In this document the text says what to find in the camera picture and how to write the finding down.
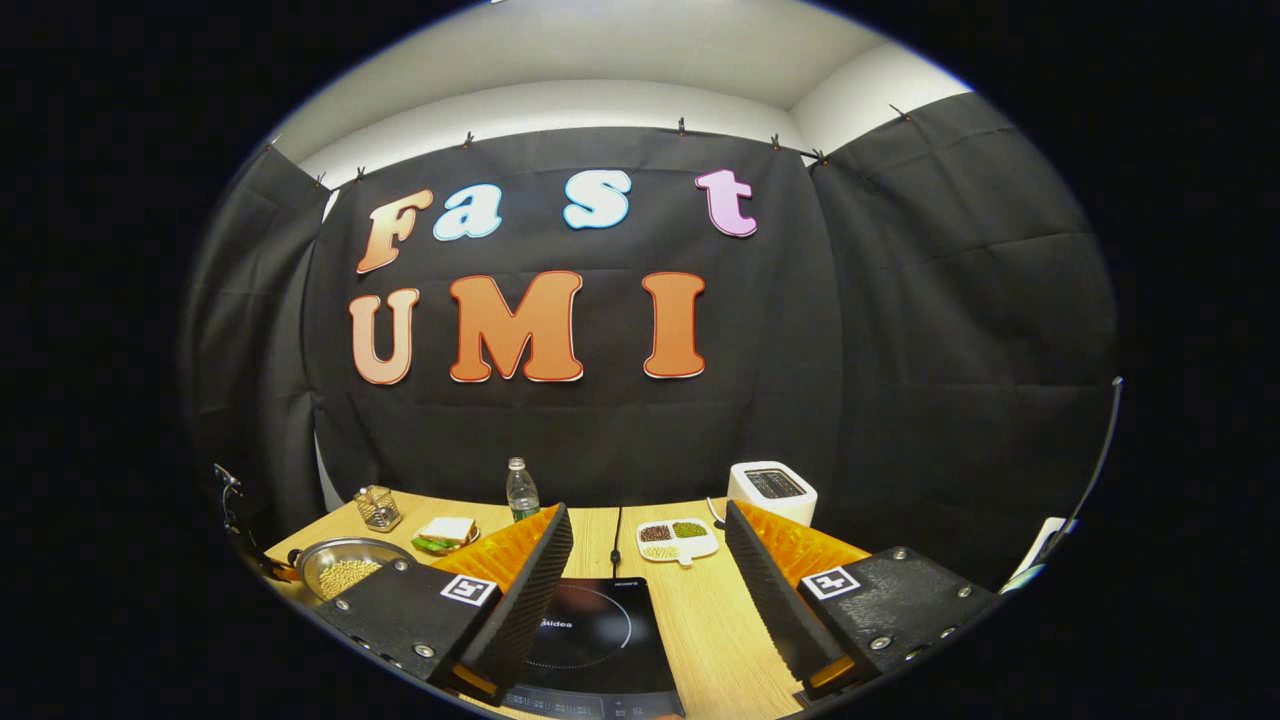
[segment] black fabric backdrop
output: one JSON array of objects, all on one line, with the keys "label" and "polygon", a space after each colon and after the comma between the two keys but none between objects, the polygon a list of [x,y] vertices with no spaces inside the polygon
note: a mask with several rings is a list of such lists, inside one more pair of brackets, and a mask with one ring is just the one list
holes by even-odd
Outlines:
[{"label": "black fabric backdrop", "polygon": [[[694,178],[732,169],[753,186],[742,213],[750,237],[710,222]],[[564,183],[585,169],[631,178],[630,210],[611,228],[570,228]],[[463,187],[502,188],[492,234],[440,242],[431,225]],[[372,209],[430,188],[398,259],[355,272]],[[575,355],[584,377],[536,383],[457,383],[458,307],[449,284],[490,275],[515,310],[545,270],[582,277],[573,299]],[[703,374],[653,379],[645,275],[685,272],[696,299]],[[355,370],[348,302],[404,287],[413,309],[413,360],[393,386]],[[795,322],[804,318],[805,322]],[[348,183],[316,243],[305,313],[307,370],[317,388],[316,429],[339,495],[381,482],[476,502],[506,502],[506,461],[526,459],[543,502],[609,506],[723,495],[728,466],[776,459],[829,484],[836,462],[841,347],[831,243],[813,186],[794,151],[732,137],[681,137],[635,128],[538,132],[431,152]],[[380,357],[392,316],[375,315]]]},{"label": "black fabric backdrop", "polygon": [[[521,455],[544,503],[671,502],[722,495],[732,462],[781,460],[818,488],[818,529],[870,551],[913,546],[997,587],[1088,480],[1115,374],[1114,301],[1070,192],[1005,118],[972,94],[910,115],[808,170],[768,143],[659,129],[479,141],[347,183],[319,233],[328,192],[265,152],[197,265],[184,352],[198,357],[201,462],[237,473],[243,457],[237,475],[292,532],[323,512],[312,401],[344,497],[376,480],[502,502],[504,461]],[[753,186],[750,237],[719,233],[694,187],[722,168]],[[564,182],[584,169],[631,177],[618,225],[562,219]],[[502,188],[502,225],[436,241],[444,200],[476,183]],[[422,188],[434,202],[398,259],[357,275],[370,211]],[[264,195],[274,209],[251,200]],[[515,309],[552,269],[584,279],[584,377],[453,382],[449,283],[492,275]],[[699,377],[644,374],[653,309],[640,282],[654,272],[707,282]],[[347,304],[402,287],[421,293],[412,368],[372,386],[352,363]],[[385,304],[375,337],[389,356]]]}]

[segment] white toaster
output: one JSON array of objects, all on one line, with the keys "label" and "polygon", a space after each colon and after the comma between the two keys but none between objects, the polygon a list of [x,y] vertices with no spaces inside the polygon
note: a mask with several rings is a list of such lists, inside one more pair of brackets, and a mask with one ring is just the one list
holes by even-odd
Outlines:
[{"label": "white toaster", "polygon": [[728,469],[730,500],[740,500],[809,527],[818,492],[782,462],[739,462]]}]

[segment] sandwich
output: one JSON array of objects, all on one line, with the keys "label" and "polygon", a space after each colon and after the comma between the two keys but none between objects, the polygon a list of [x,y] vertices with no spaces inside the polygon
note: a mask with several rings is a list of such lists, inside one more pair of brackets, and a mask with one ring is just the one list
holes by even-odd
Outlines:
[{"label": "sandwich", "polygon": [[435,518],[419,528],[413,547],[428,552],[449,552],[471,539],[476,521],[471,518]]}]

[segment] orange letter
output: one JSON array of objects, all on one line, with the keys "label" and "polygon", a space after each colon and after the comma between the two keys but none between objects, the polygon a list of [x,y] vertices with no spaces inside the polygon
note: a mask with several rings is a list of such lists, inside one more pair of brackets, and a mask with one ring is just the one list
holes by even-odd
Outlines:
[{"label": "orange letter", "polygon": [[356,359],[356,372],[366,380],[379,384],[396,384],[408,374],[408,364],[413,359],[413,306],[417,305],[417,291],[397,290],[387,296],[387,306],[392,309],[392,359],[379,360],[374,351],[374,313],[381,300],[375,295],[365,295],[351,301],[351,354]]},{"label": "orange letter", "polygon": [[650,378],[691,378],[707,368],[694,351],[694,299],[707,283],[689,273],[654,273],[640,283],[653,296],[653,355],[644,372]]},{"label": "orange letter", "polygon": [[458,361],[449,377],[460,383],[489,379],[489,365],[480,359],[480,345],[502,377],[516,374],[525,345],[534,341],[525,377],[540,383],[561,383],[582,377],[582,364],[573,357],[573,295],[582,287],[577,273],[553,270],[529,283],[516,314],[489,275],[453,281],[449,295],[458,301]]},{"label": "orange letter", "polygon": [[417,211],[430,206],[431,191],[422,190],[370,213],[369,219],[374,222],[374,227],[369,231],[365,258],[356,265],[356,272],[365,274],[383,265],[389,265],[399,255],[399,250],[392,247],[392,241],[404,242],[408,240],[408,233],[413,232],[413,219],[417,218]]}]

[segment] induction cooktop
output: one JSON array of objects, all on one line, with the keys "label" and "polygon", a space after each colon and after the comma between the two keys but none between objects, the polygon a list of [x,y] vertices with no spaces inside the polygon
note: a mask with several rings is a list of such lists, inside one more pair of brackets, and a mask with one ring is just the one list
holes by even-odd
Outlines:
[{"label": "induction cooktop", "polygon": [[545,717],[684,715],[644,578],[562,578],[503,706]]}]

